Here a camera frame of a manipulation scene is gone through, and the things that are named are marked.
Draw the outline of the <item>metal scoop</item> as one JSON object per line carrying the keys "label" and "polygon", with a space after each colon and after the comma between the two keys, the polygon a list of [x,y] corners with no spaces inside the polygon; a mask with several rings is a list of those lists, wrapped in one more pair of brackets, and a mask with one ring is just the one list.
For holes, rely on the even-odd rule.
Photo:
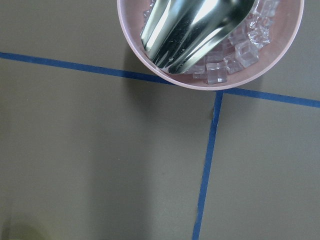
{"label": "metal scoop", "polygon": [[169,74],[182,74],[249,15],[253,0],[157,0],[140,34],[147,57]]}

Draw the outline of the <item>clear ice cubes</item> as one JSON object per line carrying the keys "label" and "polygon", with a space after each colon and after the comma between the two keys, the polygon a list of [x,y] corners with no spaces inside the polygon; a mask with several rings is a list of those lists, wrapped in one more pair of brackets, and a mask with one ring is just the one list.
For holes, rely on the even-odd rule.
{"label": "clear ice cubes", "polygon": [[[143,13],[144,26],[156,1],[152,0]],[[213,85],[225,83],[228,75],[240,72],[259,61],[260,50],[272,40],[270,31],[274,23],[273,17],[280,3],[277,0],[253,1],[254,6],[244,21],[201,60],[181,74]]]}

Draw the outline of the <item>pink bowl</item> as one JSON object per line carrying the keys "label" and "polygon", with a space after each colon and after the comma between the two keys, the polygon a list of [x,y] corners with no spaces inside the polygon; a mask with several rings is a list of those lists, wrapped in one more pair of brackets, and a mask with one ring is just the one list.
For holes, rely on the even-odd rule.
{"label": "pink bowl", "polygon": [[282,0],[278,5],[274,24],[270,30],[271,43],[259,52],[259,61],[242,71],[229,75],[224,83],[208,85],[203,80],[194,79],[190,75],[167,74],[147,58],[140,40],[140,32],[144,25],[143,12],[149,3],[148,0],[117,1],[119,22],[132,52],[141,63],[152,71],[152,76],[157,82],[200,91],[219,91],[239,87],[269,71],[285,55],[293,43],[302,21],[305,4],[303,0]]}

